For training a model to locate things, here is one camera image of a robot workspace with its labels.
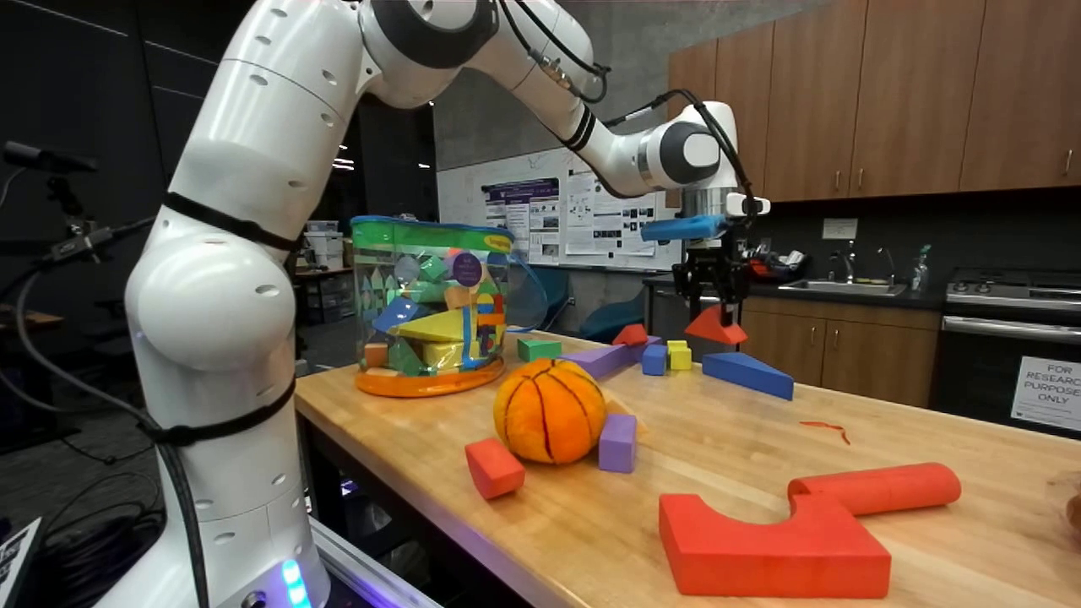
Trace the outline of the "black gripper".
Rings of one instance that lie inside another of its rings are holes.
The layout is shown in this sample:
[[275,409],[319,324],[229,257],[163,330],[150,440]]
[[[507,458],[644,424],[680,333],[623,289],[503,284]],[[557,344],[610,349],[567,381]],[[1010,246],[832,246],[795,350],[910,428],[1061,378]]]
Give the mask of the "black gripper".
[[719,241],[688,246],[671,268],[676,289],[682,294],[687,314],[700,312],[700,297],[713,289],[724,302],[724,324],[741,322],[741,302],[748,297],[748,257],[735,243]]

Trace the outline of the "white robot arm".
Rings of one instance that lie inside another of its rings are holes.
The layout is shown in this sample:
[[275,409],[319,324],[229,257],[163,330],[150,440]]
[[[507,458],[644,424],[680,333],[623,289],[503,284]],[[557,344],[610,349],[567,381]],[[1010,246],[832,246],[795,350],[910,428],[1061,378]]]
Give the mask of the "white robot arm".
[[252,0],[125,284],[165,530],[95,608],[323,608],[295,414],[299,246],[360,99],[419,108],[457,73],[509,91],[602,187],[697,189],[761,215],[724,100],[610,132],[605,77],[557,0]]

